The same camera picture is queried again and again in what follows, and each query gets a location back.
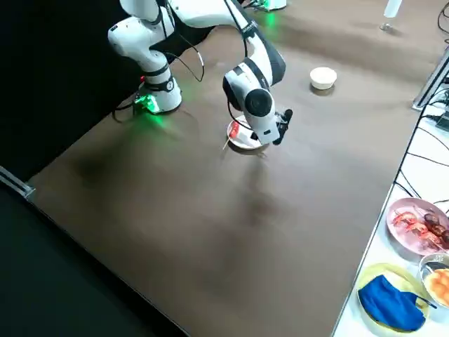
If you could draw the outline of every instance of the pink plate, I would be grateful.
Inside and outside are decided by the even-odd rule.
[[[387,226],[390,233],[409,251],[423,256],[441,252],[441,249],[430,244],[426,239],[420,239],[417,234],[411,231],[406,232],[406,223],[393,224],[393,219],[404,212],[415,214],[418,221],[422,223],[424,223],[424,215],[426,213],[433,213],[440,220],[440,225],[449,229],[449,219],[442,210],[422,199],[404,198],[395,201],[390,206],[387,214]]]

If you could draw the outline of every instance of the white table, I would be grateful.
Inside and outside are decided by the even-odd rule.
[[[442,110],[437,107],[428,106],[424,114],[442,114]],[[436,128],[435,122],[428,119],[422,119],[419,127],[428,130],[447,146],[449,146],[449,133]],[[422,130],[417,129],[411,140],[411,153],[418,154],[445,164],[449,164],[449,151],[436,139]],[[410,184],[420,194],[421,198],[435,202],[438,200],[449,199],[449,168],[432,163],[430,161],[406,155],[400,169],[405,173]],[[402,174],[398,175],[396,180],[402,184],[408,191],[412,192],[409,184],[405,181]],[[371,234],[370,241],[362,257],[358,268],[356,279],[352,290],[350,291],[340,317],[335,325],[334,337],[347,336],[377,336],[365,324],[361,316],[361,308],[358,304],[356,289],[360,272],[366,267],[375,263],[392,263],[407,269],[412,275],[418,276],[418,266],[420,257],[408,253],[394,239],[388,235],[385,216],[389,205],[397,199],[409,197],[398,185],[392,185],[385,199],[376,226]],[[449,202],[437,204],[443,212],[449,209]],[[425,326],[412,336],[449,336],[449,310],[439,308],[432,309],[431,315]]]

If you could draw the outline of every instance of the yellow plate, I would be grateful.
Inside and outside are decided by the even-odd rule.
[[[362,289],[366,284],[368,284],[372,279],[376,278],[379,275],[384,275],[385,278],[397,289],[400,291],[409,291],[411,293],[415,293],[418,296],[429,299],[427,292],[424,289],[424,286],[419,283],[416,278],[414,278],[407,270],[398,267],[397,265],[390,265],[389,263],[378,263],[375,265],[371,265],[367,267],[359,276],[357,281],[357,298],[358,298],[358,290]],[[361,308],[361,314],[363,321],[372,329],[375,333],[378,333],[380,336],[404,336],[411,335],[412,333],[416,333],[417,331],[404,331],[393,329],[383,323],[379,323],[374,320],[363,308],[360,298],[358,298],[358,303]],[[420,309],[424,315],[424,318],[429,318],[430,308],[423,300],[419,298],[416,301],[416,306]]]

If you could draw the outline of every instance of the orange food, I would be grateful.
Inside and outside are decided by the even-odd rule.
[[[426,278],[425,284],[438,302],[449,306],[449,269],[436,270]]]

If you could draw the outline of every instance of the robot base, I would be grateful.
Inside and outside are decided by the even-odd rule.
[[[168,83],[173,87],[167,88],[167,91],[153,91],[142,83],[134,102],[143,105],[152,114],[176,110],[182,102],[181,90],[175,79]]]

